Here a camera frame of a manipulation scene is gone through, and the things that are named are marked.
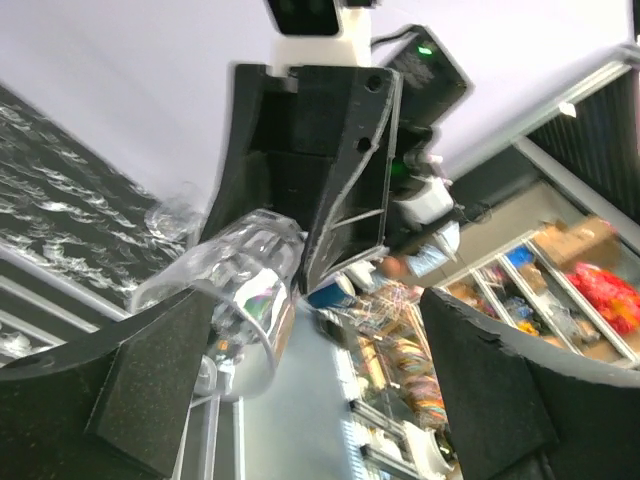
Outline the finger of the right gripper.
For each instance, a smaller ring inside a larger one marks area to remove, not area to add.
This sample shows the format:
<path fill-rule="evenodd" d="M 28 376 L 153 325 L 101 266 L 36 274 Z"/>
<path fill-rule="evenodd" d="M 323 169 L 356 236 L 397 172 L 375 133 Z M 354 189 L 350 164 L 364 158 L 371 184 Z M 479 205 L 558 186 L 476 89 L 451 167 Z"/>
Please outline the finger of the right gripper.
<path fill-rule="evenodd" d="M 297 80 L 296 67 L 276 75 L 264 64 L 231 67 L 226 154 L 199 243 L 259 208 L 300 219 L 299 200 L 286 192 L 295 179 L 276 177 L 294 163 L 290 135 Z"/>
<path fill-rule="evenodd" d="M 391 163 L 395 156 L 401 96 L 400 75 L 387 68 L 330 67 L 348 98 L 336 120 L 323 120 L 337 136 L 328 173 L 298 273 L 310 293 L 328 276 L 384 249 Z"/>

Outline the clear glass cup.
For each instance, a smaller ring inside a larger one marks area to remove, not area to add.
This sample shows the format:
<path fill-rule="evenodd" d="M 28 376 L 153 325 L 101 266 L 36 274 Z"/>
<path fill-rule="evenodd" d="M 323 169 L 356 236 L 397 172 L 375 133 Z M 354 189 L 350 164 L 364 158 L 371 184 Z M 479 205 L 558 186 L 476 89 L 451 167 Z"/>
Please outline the clear glass cup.
<path fill-rule="evenodd" d="M 284 215 L 258 209 L 197 245 L 142 283 L 129 302 L 138 313 L 194 287 L 211 296 L 214 310 L 203 363 L 217 373 L 198 390 L 227 401 L 257 396 L 272 383 L 292 332 L 304 239 Z"/>

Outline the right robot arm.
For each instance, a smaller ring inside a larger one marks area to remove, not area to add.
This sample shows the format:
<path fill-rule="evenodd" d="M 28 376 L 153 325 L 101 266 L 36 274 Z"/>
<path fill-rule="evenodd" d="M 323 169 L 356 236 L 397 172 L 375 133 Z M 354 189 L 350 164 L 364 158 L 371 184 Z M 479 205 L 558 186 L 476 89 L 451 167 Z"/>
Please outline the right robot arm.
<path fill-rule="evenodd" d="M 429 30 L 408 32 L 380 67 L 233 68 L 226 159 L 203 240 L 257 209 L 294 220 L 307 234 L 297 276 L 307 293 L 442 225 L 444 213 L 413 219 L 403 201 L 433 189 L 419 161 L 468 81 Z"/>

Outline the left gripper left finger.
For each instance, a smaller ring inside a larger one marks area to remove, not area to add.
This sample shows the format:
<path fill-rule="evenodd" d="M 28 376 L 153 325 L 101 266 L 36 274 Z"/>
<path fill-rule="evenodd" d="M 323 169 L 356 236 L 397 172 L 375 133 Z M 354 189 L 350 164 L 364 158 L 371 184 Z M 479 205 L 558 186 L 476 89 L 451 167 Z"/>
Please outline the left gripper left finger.
<path fill-rule="evenodd" d="M 3 367 L 2 478 L 170 478 L 213 309 L 187 289 Z"/>

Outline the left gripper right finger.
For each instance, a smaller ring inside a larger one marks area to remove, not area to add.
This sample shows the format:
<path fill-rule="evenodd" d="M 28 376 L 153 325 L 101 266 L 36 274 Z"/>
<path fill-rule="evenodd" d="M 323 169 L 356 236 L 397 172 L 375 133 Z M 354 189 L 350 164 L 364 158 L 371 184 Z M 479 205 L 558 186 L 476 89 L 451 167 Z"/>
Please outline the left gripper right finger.
<path fill-rule="evenodd" d="M 554 347 L 440 289 L 420 309 L 466 479 L 639 476 L 639 374 Z"/>

